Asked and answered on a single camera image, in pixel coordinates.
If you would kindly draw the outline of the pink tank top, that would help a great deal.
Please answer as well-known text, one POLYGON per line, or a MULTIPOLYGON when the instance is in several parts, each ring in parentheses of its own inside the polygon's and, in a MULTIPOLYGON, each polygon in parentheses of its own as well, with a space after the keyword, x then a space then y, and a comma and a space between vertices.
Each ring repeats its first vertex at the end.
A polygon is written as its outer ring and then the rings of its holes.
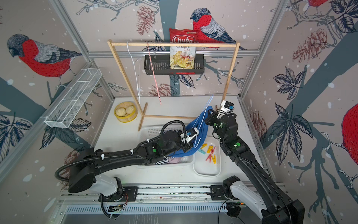
POLYGON ((182 160, 181 157, 168 158, 168 163, 169 164, 177 164, 177 163, 180 163, 181 160, 182 160))

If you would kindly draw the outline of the striped tank top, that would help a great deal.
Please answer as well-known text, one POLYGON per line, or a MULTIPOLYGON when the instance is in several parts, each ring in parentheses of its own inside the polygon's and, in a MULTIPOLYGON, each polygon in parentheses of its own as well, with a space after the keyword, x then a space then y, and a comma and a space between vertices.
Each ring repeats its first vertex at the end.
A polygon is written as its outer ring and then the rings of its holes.
POLYGON ((164 157, 160 161, 155 162, 154 164, 155 165, 165 165, 165 164, 168 164, 168 163, 169 163, 168 159, 166 157, 164 157))

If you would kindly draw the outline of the white wire hanger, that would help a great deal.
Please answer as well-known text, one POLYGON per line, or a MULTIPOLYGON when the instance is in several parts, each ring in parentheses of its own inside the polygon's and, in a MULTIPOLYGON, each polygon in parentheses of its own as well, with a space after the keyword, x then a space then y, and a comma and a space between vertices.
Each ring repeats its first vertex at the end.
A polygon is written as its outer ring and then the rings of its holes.
POLYGON ((128 54, 130 55, 130 58, 131 58, 131 61, 132 61, 133 70, 134 70, 135 79, 136 79, 136 90, 137 90, 137 94, 138 94, 138 97, 139 97, 139 101, 141 101, 139 75, 137 75, 136 64, 135 64, 134 58, 133 58, 133 56, 132 56, 132 54, 130 52, 130 49, 129 49, 129 42, 126 43, 126 47, 127 47, 128 54))

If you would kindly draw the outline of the pink wire hanger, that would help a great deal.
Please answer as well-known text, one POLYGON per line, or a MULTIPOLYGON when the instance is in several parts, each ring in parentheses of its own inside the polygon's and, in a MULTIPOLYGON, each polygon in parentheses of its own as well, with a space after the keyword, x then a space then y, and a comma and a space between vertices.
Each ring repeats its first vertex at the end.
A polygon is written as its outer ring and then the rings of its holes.
POLYGON ((160 103, 160 105, 162 106, 161 97, 160 97, 160 93, 159 93, 159 89, 158 89, 158 83, 157 83, 156 76, 155 76, 153 61, 152 61, 152 57, 151 57, 151 53, 150 53, 149 43, 148 43, 148 42, 146 42, 146 46, 147 46, 147 51, 148 51, 150 66, 151 66, 151 70, 152 70, 152 74, 153 74, 153 78, 154 78, 154 82, 155 82, 155 86, 156 86, 156 90, 157 90, 157 95, 158 95, 159 103, 160 103))

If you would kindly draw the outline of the blue tank top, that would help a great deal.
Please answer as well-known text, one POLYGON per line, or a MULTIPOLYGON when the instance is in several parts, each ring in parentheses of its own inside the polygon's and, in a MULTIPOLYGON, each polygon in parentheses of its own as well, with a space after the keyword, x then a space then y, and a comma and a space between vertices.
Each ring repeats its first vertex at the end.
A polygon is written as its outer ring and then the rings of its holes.
POLYGON ((208 133, 208 125, 205 123, 205 119, 208 117, 208 111, 212 109, 212 106, 208 106, 205 111, 203 111, 196 119, 190 122, 186 126, 186 130, 196 127, 199 131, 199 134, 193 139, 193 147, 188 151, 184 152, 182 149, 169 155, 169 157, 177 158, 177 157, 185 157, 191 156, 197 152, 198 149, 204 144, 206 140, 206 136, 208 133))

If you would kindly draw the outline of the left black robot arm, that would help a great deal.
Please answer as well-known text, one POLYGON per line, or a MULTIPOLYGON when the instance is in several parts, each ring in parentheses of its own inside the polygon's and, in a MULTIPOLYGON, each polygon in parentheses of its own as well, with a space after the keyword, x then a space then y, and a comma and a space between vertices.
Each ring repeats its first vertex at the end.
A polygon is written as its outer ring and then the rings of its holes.
POLYGON ((104 152, 87 148, 72 163, 60 167, 55 172, 55 178, 68 182, 69 193, 79 193, 97 184, 96 177, 104 172, 154 164, 175 156, 180 150, 185 153, 194 147, 198 134, 197 128, 186 129, 182 121, 173 120, 162 127, 158 136, 140 142, 134 149, 104 152))

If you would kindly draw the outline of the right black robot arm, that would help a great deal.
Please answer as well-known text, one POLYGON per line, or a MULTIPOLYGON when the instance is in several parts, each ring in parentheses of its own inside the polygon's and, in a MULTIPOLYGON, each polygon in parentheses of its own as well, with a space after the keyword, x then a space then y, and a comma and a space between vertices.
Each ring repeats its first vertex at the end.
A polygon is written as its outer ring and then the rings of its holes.
POLYGON ((219 114, 210 109, 205 120, 213 127, 213 134, 220 140, 220 147, 249 178, 256 192, 248 189, 240 178, 231 176, 223 181, 227 198, 244 202, 263 224, 301 224, 305 208, 299 200, 293 201, 277 186, 256 160, 249 146, 238 135, 234 113, 219 114))

